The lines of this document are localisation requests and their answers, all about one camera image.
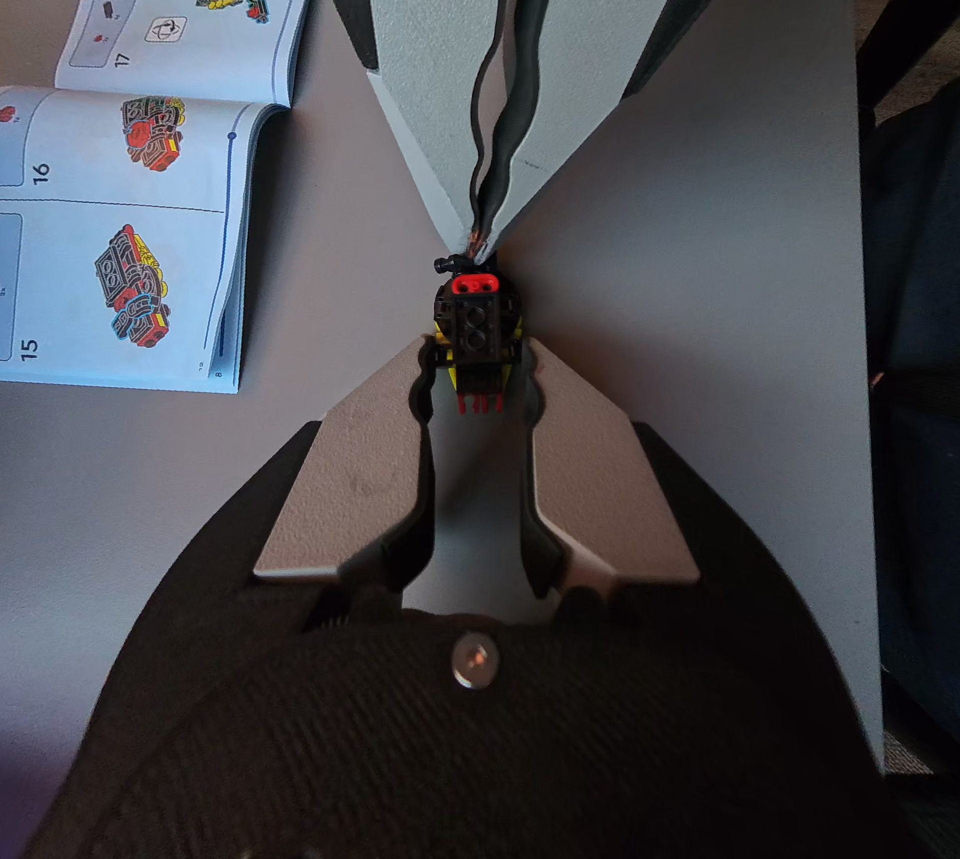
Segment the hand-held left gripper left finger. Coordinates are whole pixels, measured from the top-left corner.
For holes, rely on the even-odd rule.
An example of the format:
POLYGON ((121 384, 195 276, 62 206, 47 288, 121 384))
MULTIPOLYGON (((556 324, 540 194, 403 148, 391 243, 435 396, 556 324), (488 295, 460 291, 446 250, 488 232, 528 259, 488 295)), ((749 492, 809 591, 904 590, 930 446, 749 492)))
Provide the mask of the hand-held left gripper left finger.
POLYGON ((402 592, 434 548, 434 341, 417 337, 330 409, 254 565, 270 582, 402 592))

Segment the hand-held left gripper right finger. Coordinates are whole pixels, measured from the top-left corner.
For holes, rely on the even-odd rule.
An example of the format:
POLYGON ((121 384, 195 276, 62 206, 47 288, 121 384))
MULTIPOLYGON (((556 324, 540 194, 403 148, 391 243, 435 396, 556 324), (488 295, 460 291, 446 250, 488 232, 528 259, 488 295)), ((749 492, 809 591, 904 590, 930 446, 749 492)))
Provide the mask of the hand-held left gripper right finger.
POLYGON ((700 571, 625 411, 526 341, 520 546, 534 595, 693 585, 700 571))

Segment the black yellow red lego model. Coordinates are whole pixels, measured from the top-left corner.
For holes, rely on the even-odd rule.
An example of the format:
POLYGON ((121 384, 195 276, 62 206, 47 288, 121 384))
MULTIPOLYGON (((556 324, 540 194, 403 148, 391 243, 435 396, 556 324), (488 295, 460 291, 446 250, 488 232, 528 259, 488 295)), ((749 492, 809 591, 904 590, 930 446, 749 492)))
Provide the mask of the black yellow red lego model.
POLYGON ((477 266, 474 274, 450 275, 434 301, 433 363, 448 372, 461 415, 468 399, 474 414, 491 405, 502 412, 511 372, 522 361, 521 295, 495 255, 477 266))

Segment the lego instruction booklet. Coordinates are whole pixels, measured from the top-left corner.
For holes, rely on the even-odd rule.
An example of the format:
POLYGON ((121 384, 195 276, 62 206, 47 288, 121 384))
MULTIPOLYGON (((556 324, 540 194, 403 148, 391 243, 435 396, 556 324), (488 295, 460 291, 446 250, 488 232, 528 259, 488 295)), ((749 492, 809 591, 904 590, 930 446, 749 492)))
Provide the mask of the lego instruction booklet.
POLYGON ((251 170, 307 0, 79 0, 2 88, 1 378, 234 394, 251 170))

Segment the person's leg in dark pants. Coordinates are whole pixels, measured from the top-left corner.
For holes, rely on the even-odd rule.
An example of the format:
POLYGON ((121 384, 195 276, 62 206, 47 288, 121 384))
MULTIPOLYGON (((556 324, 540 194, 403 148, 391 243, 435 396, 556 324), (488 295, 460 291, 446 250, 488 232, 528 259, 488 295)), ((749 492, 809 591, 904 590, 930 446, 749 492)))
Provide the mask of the person's leg in dark pants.
POLYGON ((882 661, 958 736, 958 80, 877 127, 862 167, 882 661))

